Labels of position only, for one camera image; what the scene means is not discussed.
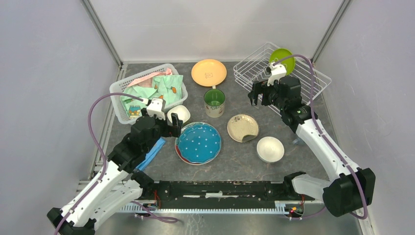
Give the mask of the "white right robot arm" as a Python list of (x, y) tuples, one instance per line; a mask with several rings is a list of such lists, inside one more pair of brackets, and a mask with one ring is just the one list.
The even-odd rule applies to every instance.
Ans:
[(313, 105), (302, 101), (300, 80), (285, 76), (272, 85), (267, 81), (254, 82), (248, 93), (253, 106), (257, 105), (259, 96), (262, 96), (261, 105), (279, 109), (282, 121), (311, 149), (329, 177), (325, 181), (305, 172), (292, 173), (284, 178), (283, 195), (289, 200), (301, 194), (320, 200), (335, 217), (349, 213), (366, 219), (375, 174), (370, 168), (359, 167), (323, 129)]

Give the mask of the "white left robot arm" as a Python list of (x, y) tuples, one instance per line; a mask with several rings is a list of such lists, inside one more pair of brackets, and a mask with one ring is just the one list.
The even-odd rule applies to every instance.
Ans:
[(56, 235), (93, 235), (124, 205), (153, 195), (154, 180), (134, 170), (160, 138), (181, 134), (183, 121), (176, 113), (170, 117), (172, 122), (148, 114), (137, 119), (89, 184), (61, 209), (52, 208), (47, 213)]

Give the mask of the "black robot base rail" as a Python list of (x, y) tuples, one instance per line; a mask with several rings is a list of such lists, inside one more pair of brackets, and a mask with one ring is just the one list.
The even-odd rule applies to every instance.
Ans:
[(276, 201), (300, 201), (286, 182), (154, 181), (142, 171), (132, 180), (143, 188), (140, 200), (161, 203), (162, 209), (271, 209)]

